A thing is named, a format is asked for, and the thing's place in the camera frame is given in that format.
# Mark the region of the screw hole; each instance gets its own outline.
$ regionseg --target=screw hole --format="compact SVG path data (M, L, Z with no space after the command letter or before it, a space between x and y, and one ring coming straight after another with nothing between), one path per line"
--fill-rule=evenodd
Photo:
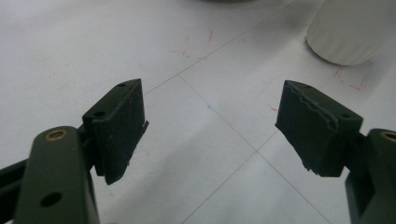
M384 132L382 135L389 141L396 142L396 133Z
M58 203L62 199L62 193L53 192L43 198L41 200L41 206L43 207L51 207Z
M67 130L61 129L47 133L45 138L47 141L56 141L64 138L66 135L67 135Z
M103 112L103 111L94 113L94 115L95 115L96 117L102 117L102 116L104 116L105 114L106 114L106 113Z

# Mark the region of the white container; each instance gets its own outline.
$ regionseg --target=white container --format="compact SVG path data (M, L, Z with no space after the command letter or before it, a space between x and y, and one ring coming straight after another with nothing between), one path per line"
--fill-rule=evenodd
M392 35L396 0L326 0L306 40L321 58L341 65L369 60Z

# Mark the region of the white table surface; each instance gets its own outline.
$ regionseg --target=white table surface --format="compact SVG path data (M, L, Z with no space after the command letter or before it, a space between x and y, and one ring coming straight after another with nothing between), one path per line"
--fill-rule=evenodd
M0 1L0 168L142 78L150 121L123 179L94 176L102 223L349 223L344 181L307 172L281 132L285 79L396 130L396 39L367 63L316 56L321 0Z

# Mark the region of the white cylinder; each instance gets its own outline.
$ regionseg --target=white cylinder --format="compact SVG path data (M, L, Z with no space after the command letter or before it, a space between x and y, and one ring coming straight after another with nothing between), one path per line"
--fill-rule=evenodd
M331 63L364 63L391 37L395 5L395 0L326 0L308 29L308 45Z

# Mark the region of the red marking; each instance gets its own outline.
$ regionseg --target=red marking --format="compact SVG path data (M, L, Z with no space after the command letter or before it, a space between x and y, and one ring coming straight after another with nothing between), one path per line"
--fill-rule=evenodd
M361 84L359 85L359 87L350 85L350 87L352 87L353 89L357 90L357 91L363 91L364 87L366 86L366 82L367 82L367 75L364 76L363 80L361 81Z
M334 74L335 77L341 78L341 74L343 74L344 67L340 66L337 72Z
M212 39L213 39L213 30L209 30L210 31L210 33L209 33L209 43L210 42L212 42Z
M186 50L183 50L183 51L181 51L181 50L172 50L170 52L172 52L172 53L181 53L181 56L183 56L185 58L191 58L191 55L188 54L188 52L186 52Z

